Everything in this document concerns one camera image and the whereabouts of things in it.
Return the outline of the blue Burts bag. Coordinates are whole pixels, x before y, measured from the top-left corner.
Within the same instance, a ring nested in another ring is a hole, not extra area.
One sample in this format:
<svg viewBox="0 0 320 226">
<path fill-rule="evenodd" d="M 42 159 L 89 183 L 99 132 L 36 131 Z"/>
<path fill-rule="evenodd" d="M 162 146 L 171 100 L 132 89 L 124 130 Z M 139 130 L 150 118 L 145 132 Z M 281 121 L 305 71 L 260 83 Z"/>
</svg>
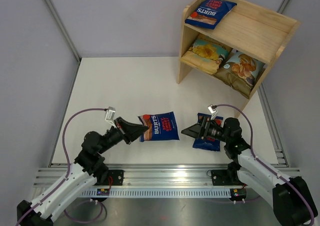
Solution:
<svg viewBox="0 0 320 226">
<path fill-rule="evenodd" d="M 147 126 L 139 141 L 179 140 L 178 126 L 173 111 L 163 114 L 144 114 L 138 116 L 142 125 Z"/>
<path fill-rule="evenodd" d="M 203 120 L 203 118 L 205 116 L 210 117 L 210 115 L 208 115 L 208 114 L 198 113 L 197 114 L 197 122 L 198 123 L 202 122 L 202 120 Z M 221 126 L 222 122 L 223 122 L 223 119 L 224 119 L 223 117 L 216 116 L 214 121 L 219 126 Z M 202 150 L 208 150 L 208 151 L 220 151 L 221 150 L 220 141 L 216 140 L 216 139 L 208 139 L 208 140 L 195 139 L 192 147 L 195 148 L 195 149 L 202 149 Z"/>
<path fill-rule="evenodd" d="M 236 5 L 237 3 L 226 0 L 205 0 L 186 18 L 185 23 L 214 30 Z"/>
</svg>

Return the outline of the light blue cassava chips bag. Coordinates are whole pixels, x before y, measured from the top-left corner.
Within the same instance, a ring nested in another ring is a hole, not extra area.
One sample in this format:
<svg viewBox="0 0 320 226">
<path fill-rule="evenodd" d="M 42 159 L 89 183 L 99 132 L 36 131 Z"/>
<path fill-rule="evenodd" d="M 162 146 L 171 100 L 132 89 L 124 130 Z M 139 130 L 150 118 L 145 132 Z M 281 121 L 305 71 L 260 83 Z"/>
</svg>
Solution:
<svg viewBox="0 0 320 226">
<path fill-rule="evenodd" d="M 264 65 L 263 62 L 238 51 L 214 76 L 248 99 Z"/>
</svg>

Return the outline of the tan kettle chips bag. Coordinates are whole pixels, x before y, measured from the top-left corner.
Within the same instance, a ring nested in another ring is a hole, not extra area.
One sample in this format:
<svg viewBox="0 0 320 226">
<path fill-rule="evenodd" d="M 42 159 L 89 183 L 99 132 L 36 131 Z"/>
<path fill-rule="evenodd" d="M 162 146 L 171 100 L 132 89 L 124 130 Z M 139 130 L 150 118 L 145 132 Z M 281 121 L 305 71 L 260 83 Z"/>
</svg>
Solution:
<svg viewBox="0 0 320 226">
<path fill-rule="evenodd" d="M 181 61 L 210 75 L 215 74 L 232 51 L 232 47 L 199 34 Z"/>
</svg>

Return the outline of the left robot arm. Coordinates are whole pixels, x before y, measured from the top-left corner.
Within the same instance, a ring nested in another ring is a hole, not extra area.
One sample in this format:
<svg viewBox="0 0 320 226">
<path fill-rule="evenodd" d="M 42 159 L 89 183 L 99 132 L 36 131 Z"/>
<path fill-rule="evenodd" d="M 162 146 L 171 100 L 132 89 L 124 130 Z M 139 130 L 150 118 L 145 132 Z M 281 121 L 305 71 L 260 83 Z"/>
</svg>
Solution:
<svg viewBox="0 0 320 226">
<path fill-rule="evenodd" d="M 102 153 L 121 141 L 131 144 L 147 130 L 145 125 L 129 123 L 118 117 L 104 135 L 88 132 L 81 145 L 82 150 L 68 165 L 66 173 L 31 202 L 23 200 L 18 204 L 17 225 L 53 225 L 84 191 L 107 181 L 109 169 Z"/>
</svg>

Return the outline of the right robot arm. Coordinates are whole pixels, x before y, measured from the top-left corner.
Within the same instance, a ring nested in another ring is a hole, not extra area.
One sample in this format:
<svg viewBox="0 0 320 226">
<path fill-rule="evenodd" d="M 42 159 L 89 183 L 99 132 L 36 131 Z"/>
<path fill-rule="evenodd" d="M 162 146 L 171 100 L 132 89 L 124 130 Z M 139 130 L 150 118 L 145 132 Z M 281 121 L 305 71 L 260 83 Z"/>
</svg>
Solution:
<svg viewBox="0 0 320 226">
<path fill-rule="evenodd" d="M 203 117 L 200 122 L 183 129 L 182 134 L 224 142 L 225 153 L 232 160 L 228 165 L 228 181 L 251 187 L 272 207 L 281 225 L 314 224 L 319 213 L 306 181 L 300 176 L 288 176 L 254 155 L 252 146 L 242 137 L 238 119 L 227 118 L 220 126 Z"/>
</svg>

